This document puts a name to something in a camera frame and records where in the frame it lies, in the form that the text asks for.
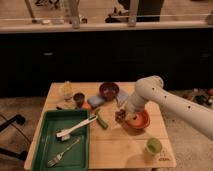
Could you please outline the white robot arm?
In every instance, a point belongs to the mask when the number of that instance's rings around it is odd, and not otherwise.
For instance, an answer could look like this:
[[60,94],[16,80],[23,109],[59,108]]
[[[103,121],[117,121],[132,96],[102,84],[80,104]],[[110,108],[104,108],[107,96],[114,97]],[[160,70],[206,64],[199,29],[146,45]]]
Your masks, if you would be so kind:
[[164,90],[163,86],[163,79],[159,76],[137,80],[125,109],[130,113],[136,113],[144,109],[149,101],[155,102],[171,110],[194,129],[213,140],[213,110],[173,95]]

